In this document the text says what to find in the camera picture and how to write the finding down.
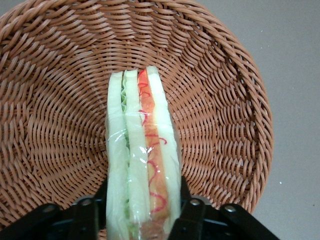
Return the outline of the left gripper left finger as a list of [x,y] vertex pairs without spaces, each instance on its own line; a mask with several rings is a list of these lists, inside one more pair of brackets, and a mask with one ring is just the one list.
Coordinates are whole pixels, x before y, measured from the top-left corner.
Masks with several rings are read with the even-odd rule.
[[43,204],[0,231],[2,240],[97,240],[106,228],[108,180],[70,207]]

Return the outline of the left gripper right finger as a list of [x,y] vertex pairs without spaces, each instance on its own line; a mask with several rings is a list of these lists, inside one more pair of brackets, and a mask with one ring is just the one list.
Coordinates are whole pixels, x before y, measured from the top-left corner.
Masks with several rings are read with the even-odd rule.
[[219,209],[207,198],[192,196],[181,178],[181,214],[169,240],[277,240],[278,237],[241,205],[227,203]]

